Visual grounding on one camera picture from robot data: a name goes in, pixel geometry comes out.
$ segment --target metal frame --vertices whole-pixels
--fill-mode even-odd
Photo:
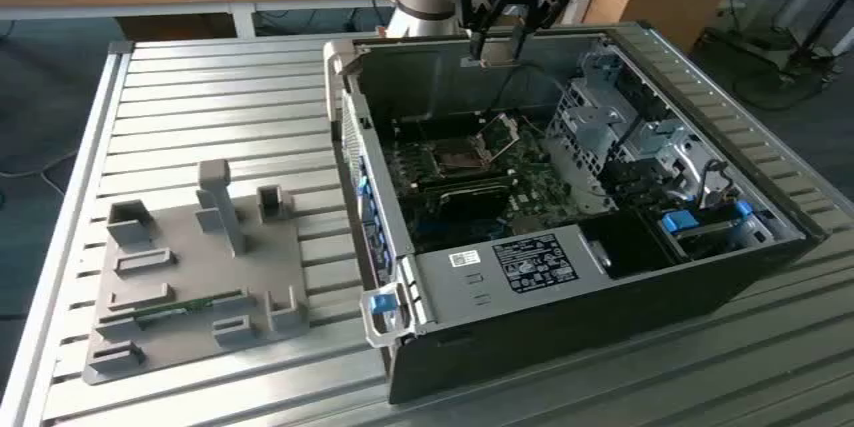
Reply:
[[[376,0],[376,5],[389,7],[389,0]],[[180,2],[170,4],[128,4],[114,6],[34,6],[0,7],[0,20],[36,19],[78,19],[94,17],[133,17],[142,15],[181,15],[181,14],[230,14],[237,38],[254,37],[254,22],[252,14],[270,10],[301,9],[345,9],[371,7],[371,0],[273,0],[273,1],[233,1],[210,0],[209,2]]]
[[[33,303],[29,307],[29,316],[21,333],[21,343],[9,373],[2,397],[4,408],[0,409],[0,425],[18,425],[24,422],[25,415],[38,415],[28,408],[38,405],[38,402],[30,402],[30,399],[46,395],[50,362],[45,365],[44,359],[49,359],[50,356],[45,353],[54,352],[58,347],[56,342],[48,341],[48,327],[54,318],[57,306],[61,305],[57,297],[62,278],[66,275],[65,265],[70,261],[74,246],[80,242],[77,235],[81,224],[80,214],[90,202],[88,192],[97,185],[97,164],[106,155],[104,125],[106,118],[114,115],[118,105],[113,92],[116,84],[126,74],[128,63],[126,55],[110,54],[106,57],[66,195],[33,294]]]
[[[44,422],[60,421],[69,426],[112,426],[132,424],[145,418],[148,424],[160,425],[286,423],[320,427],[404,422],[420,427],[460,422],[472,426],[563,425],[572,419],[581,425],[632,423],[699,427],[724,421],[767,425],[795,419],[835,425],[850,419],[854,415],[850,403],[854,349],[846,339],[854,322],[854,309],[847,302],[854,295],[851,205],[664,39],[633,24],[616,28],[657,71],[676,84],[715,128],[743,149],[756,168],[768,174],[822,227],[834,231],[830,240],[798,265],[755,284],[708,318],[649,332],[621,344],[581,352],[404,406],[389,406],[384,400],[381,360],[365,347],[361,322],[356,318],[312,327],[313,334],[309,332],[308,335],[313,343],[298,344],[298,347],[284,342],[272,350],[221,356],[166,369],[160,375],[140,377],[134,382],[116,381],[105,389],[89,387],[74,378],[82,365],[80,349],[74,348],[85,344],[73,336],[88,331],[90,324],[85,316],[90,311],[85,308],[68,310],[68,305],[90,300],[88,295],[97,286],[97,277],[77,277],[86,270],[86,251],[90,256],[98,255],[97,248],[81,251],[80,247],[100,242],[105,235],[102,225],[89,221],[108,202],[97,198],[96,193],[100,189],[102,195],[116,198],[129,190],[146,190],[145,195],[160,204],[181,202],[172,190],[156,190],[165,187],[141,186],[142,177],[126,172],[132,169],[125,164],[132,161],[136,169],[146,168],[154,155],[162,165],[185,164],[181,159],[173,160],[166,150],[158,154],[144,153],[144,159],[140,154],[116,154],[109,161],[104,158],[109,133],[120,126],[121,130],[114,133],[126,138],[132,134],[126,129],[149,129],[156,119],[152,116],[165,114],[184,122],[177,128],[196,125],[194,120],[202,118],[205,125],[198,128],[210,128],[216,123],[236,126],[244,133],[253,132],[254,126],[276,121],[281,116],[302,115],[298,109],[308,108],[306,104],[278,105],[282,96],[292,94],[270,91],[265,83],[264,91],[254,94],[246,90],[260,84],[232,80],[220,81],[238,90],[228,96],[198,92],[201,86],[197,86],[194,94],[177,99],[160,96],[158,100],[145,102],[144,111],[134,115],[128,111],[126,116],[113,121],[116,111],[121,111],[118,97],[125,79],[130,77],[133,89],[152,85],[142,64],[138,69],[128,69],[128,64],[132,67],[134,62],[129,58],[136,56],[141,62],[150,62],[141,60],[145,57],[168,58],[156,60],[156,65],[188,60],[206,65],[213,62],[210,59],[221,58],[216,56],[226,55],[225,51],[264,50],[270,44],[269,51],[277,52],[278,56],[274,62],[300,63],[305,69],[312,69],[301,75],[312,77],[305,74],[321,72],[321,45],[330,36],[137,44],[133,54],[113,54],[106,61],[0,407],[0,425],[34,427]],[[286,46],[272,45],[290,41],[293,46],[284,50],[281,47]],[[165,51],[172,48],[180,50],[166,55]],[[145,50],[158,50],[154,53],[162,55],[145,56]],[[314,64],[301,60],[309,51],[314,52]],[[234,67],[233,73],[245,74],[254,69],[254,74],[269,75],[264,70],[268,67],[258,69],[261,64],[249,63],[258,54],[230,54],[229,58],[233,57],[246,59],[245,64]],[[194,65],[184,68],[196,69],[188,71],[192,75],[197,69],[232,72],[230,67],[214,69]],[[169,85],[182,82],[180,87],[174,85],[178,92],[185,92],[180,89],[193,82],[201,82],[181,79],[181,75],[189,75],[186,72],[173,75],[178,78],[170,80]],[[124,90],[130,88],[129,81]],[[298,95],[310,91],[318,96],[316,100],[312,97],[310,109],[317,115],[325,115],[322,85],[297,90]],[[201,100],[192,100],[190,105],[186,95],[201,96]],[[237,97],[250,97],[254,104],[245,107],[225,105]],[[189,115],[189,110],[202,115]],[[156,122],[153,125],[158,131],[172,129],[157,127]],[[269,149],[270,142],[229,141],[229,149],[246,156],[245,175],[250,175],[252,181],[265,181],[265,176],[278,175],[270,173],[281,168],[276,163],[281,157],[269,157],[278,152]],[[294,138],[277,142],[272,146],[274,149],[286,148]],[[314,185],[328,185],[325,182],[333,181],[324,178],[325,173],[318,175],[302,170],[317,164],[318,156],[325,154],[300,154],[296,156],[300,165],[288,164],[286,170],[298,172],[290,175],[296,182],[305,184],[305,179],[314,178]],[[101,179],[101,170],[116,175]],[[180,166],[172,166],[168,171],[156,173],[160,176],[156,183],[180,184],[174,177],[180,170]],[[329,198],[343,204],[343,200],[333,199],[332,190],[305,195],[304,208],[314,209],[314,212]],[[328,264],[314,265],[310,267],[313,272],[308,272],[308,278],[321,282],[312,309],[329,319],[340,319],[344,311],[336,310],[339,306],[349,309],[345,312],[357,309],[360,291],[356,287],[343,287],[353,285],[347,282],[357,282],[357,274],[349,272],[352,265],[344,265],[351,260],[337,260],[347,244],[347,236],[341,234],[347,220],[339,218],[340,212],[308,215],[301,232],[308,239],[302,242],[304,253],[314,259],[330,259]],[[60,339],[69,340],[60,345]]]

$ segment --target white label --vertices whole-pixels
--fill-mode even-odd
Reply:
[[[480,256],[477,255],[476,250],[457,252],[456,254],[448,255],[448,258],[451,259],[452,267],[463,267],[464,265],[480,263]]]

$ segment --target aluminum table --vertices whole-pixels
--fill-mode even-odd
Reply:
[[[326,122],[321,47],[332,36],[117,44],[104,67],[0,425],[850,424],[851,205],[665,41],[633,24],[620,30],[756,168],[834,232],[795,266],[705,318],[412,405],[391,406],[380,355],[364,341]],[[80,372],[109,203],[141,198],[156,209],[194,202],[193,164],[216,157],[230,161],[232,195],[270,183],[296,193],[310,331],[89,386]]]

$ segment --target floor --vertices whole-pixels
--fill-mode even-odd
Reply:
[[[830,0],[815,0],[803,21],[802,31]],[[349,12],[309,11],[264,15],[264,33],[320,33],[344,29]],[[389,11],[381,15],[388,18]],[[355,28],[371,31],[376,13],[360,9]],[[848,3],[831,24],[824,40],[832,44],[854,25],[854,4]],[[25,171],[73,151],[80,141],[94,93],[106,44],[122,38],[112,19],[18,22],[9,38],[0,42],[0,170]],[[732,80],[748,75],[762,64],[719,43],[697,45],[693,60],[729,89]],[[854,61],[830,87],[786,112],[755,115],[804,157],[839,190],[854,197],[854,112],[850,84]],[[65,185],[72,162],[49,171],[50,178]],[[60,198],[37,176],[8,180],[0,178],[0,386],[5,385],[22,321]]]

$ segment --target blue latch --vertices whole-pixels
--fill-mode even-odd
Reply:
[[[371,297],[371,314],[384,314],[397,310],[397,298],[395,294],[376,294]]]
[[[676,212],[668,212],[664,214],[664,218],[661,219],[661,224],[664,224],[664,228],[667,232],[671,234],[679,230],[689,229],[699,225],[693,215],[687,210],[677,210]]]
[[[367,195],[371,193],[371,183],[368,182],[368,176],[363,175],[359,179],[359,195]]]
[[[747,202],[745,200],[739,200],[737,202],[735,202],[735,210],[737,210],[737,213],[741,214],[741,217],[747,217],[749,214],[752,214],[752,205],[749,205],[749,202]]]

